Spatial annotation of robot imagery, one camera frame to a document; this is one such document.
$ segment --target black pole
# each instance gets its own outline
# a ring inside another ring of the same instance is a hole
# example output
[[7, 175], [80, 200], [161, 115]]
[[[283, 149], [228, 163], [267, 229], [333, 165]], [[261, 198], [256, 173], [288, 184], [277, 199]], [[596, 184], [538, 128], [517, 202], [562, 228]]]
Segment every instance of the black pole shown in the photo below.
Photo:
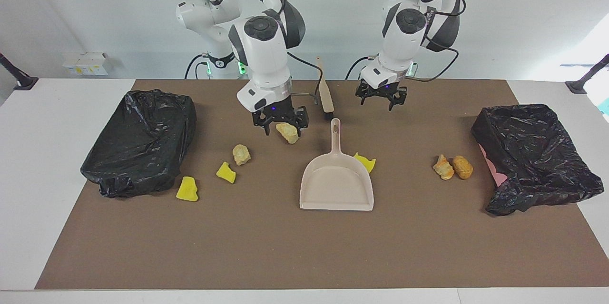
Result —
[[586, 90], [583, 89], [583, 85], [588, 80], [592, 79], [592, 76], [594, 76], [596, 72], [599, 72], [602, 68], [607, 66], [607, 64], [609, 64], [609, 54], [605, 55], [605, 57], [601, 61], [599, 61], [596, 65], [592, 66], [592, 68], [585, 75], [583, 75], [580, 80], [565, 81], [565, 84], [574, 94], [585, 94]]
[[30, 77], [26, 72], [23, 72], [17, 66], [13, 65], [2, 53], [0, 53], [0, 64], [17, 79], [15, 90], [29, 90], [38, 81], [38, 77]]

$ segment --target dustpan handle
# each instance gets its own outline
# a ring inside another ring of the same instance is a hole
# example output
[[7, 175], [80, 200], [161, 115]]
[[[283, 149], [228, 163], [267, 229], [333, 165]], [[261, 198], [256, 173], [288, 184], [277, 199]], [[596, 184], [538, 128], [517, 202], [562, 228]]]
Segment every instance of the dustpan handle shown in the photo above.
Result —
[[341, 120], [333, 118], [330, 124], [332, 134], [332, 154], [341, 153]]

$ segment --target green indicator light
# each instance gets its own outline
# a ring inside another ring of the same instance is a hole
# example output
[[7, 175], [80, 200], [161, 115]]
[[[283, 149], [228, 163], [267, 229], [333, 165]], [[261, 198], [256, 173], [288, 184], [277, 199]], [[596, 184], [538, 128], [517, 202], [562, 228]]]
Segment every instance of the green indicator light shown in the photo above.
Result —
[[239, 74], [245, 74], [247, 72], [246, 66], [239, 62]]

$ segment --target white table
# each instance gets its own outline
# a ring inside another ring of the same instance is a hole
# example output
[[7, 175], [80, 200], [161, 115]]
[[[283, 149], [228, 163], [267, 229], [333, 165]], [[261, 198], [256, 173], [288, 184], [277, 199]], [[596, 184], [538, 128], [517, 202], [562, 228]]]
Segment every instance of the white table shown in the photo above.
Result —
[[[41, 79], [0, 107], [0, 303], [609, 303], [609, 287], [256, 291], [34, 291], [85, 183], [79, 169], [134, 80]], [[521, 104], [557, 112], [605, 184], [609, 124], [563, 83], [509, 81]], [[578, 204], [609, 251], [609, 195]]]

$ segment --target pink object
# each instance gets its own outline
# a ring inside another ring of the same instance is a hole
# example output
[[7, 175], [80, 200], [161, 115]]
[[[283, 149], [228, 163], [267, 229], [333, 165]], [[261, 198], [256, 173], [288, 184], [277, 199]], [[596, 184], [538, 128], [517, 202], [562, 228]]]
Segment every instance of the pink object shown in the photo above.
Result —
[[487, 158], [487, 152], [484, 150], [484, 148], [482, 148], [480, 144], [478, 144], [478, 146], [480, 146], [482, 155], [484, 155], [484, 159], [487, 161], [487, 165], [489, 165], [489, 170], [491, 170], [491, 174], [493, 175], [495, 183], [497, 184], [497, 186], [503, 184], [503, 182], [507, 180], [507, 176], [503, 173], [497, 172], [497, 169], [494, 167], [494, 164]]

